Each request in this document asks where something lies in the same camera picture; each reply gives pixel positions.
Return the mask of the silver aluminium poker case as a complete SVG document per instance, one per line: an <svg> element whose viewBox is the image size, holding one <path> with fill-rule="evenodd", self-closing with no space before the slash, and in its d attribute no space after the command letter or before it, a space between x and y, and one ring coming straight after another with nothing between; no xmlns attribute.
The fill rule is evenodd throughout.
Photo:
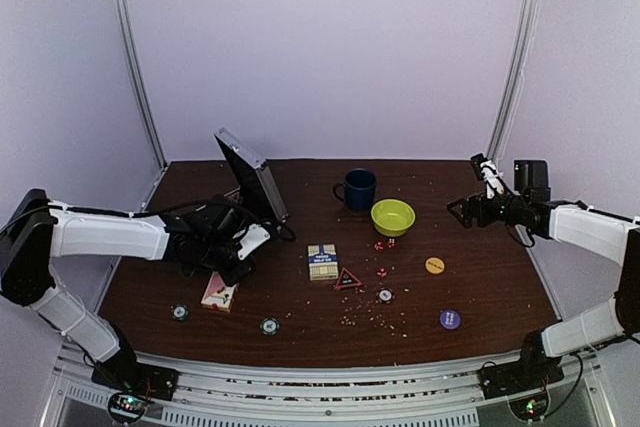
<svg viewBox="0 0 640 427"><path fill-rule="evenodd" d="M261 218L284 223L288 211L267 160L226 128L214 137L238 182L243 205Z"/></svg>

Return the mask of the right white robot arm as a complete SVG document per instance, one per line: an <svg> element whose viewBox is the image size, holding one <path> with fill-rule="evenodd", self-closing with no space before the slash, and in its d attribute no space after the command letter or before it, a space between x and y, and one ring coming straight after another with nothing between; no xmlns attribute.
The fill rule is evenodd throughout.
<svg viewBox="0 0 640 427"><path fill-rule="evenodd" d="M485 191L447 204L463 227L484 228L496 222L521 226L530 240L573 245L621 268L611 299L526 337L512 370L517 385L535 387L567 354L638 334L639 218L604 212L582 201L553 201L544 160L516 160L513 188L482 153L471 158L471 165Z"/></svg>

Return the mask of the red white card deck box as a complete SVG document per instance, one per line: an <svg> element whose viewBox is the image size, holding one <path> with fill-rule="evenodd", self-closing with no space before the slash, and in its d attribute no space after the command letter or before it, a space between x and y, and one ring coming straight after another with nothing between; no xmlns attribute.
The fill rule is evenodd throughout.
<svg viewBox="0 0 640 427"><path fill-rule="evenodd" d="M227 286L218 272L213 272L201 298L201 306L223 313L230 313L240 284Z"/></svg>

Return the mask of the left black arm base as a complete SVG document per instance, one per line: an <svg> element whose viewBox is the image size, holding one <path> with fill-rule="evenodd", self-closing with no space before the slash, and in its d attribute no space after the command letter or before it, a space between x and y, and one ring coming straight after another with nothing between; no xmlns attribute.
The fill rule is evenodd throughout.
<svg viewBox="0 0 640 427"><path fill-rule="evenodd" d="M104 362L97 361L91 380L138 397L171 401L178 378L175 369L141 363L134 353L121 350Z"/></svg>

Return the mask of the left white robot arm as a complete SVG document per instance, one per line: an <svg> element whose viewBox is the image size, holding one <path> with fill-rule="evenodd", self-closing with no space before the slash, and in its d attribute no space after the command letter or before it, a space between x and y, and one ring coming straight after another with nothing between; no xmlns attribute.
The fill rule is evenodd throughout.
<svg viewBox="0 0 640 427"><path fill-rule="evenodd" d="M176 211L131 213L72 206L29 191L1 230L1 295L28 307L81 346L123 391L144 380L115 327L89 312L54 277L65 256L132 257L208 269L233 286L253 270L252 255L277 229L223 196Z"/></svg>

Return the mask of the blue gold card deck box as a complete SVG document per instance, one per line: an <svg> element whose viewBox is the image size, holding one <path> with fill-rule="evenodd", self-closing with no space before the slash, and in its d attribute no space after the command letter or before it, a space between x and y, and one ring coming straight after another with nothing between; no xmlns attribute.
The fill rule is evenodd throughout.
<svg viewBox="0 0 640 427"><path fill-rule="evenodd" d="M311 281L337 280L339 276L337 249L334 244L307 246L309 279Z"/></svg>

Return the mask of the black red triangle all-in button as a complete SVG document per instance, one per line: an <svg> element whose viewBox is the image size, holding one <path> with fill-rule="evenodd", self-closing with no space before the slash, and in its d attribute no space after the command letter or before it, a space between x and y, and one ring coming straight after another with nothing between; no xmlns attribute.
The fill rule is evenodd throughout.
<svg viewBox="0 0 640 427"><path fill-rule="evenodd" d="M362 282L348 269L343 268L338 276L334 289L341 291L361 286Z"/></svg>

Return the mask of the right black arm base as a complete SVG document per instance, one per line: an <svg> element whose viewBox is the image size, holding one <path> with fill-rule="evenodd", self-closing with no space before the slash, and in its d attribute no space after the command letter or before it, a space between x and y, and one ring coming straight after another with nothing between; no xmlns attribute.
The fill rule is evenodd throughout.
<svg viewBox="0 0 640 427"><path fill-rule="evenodd" d="M483 365L478 370L484 398L511 396L559 382L564 379L560 361L546 355L540 336L529 335L517 360Z"/></svg>

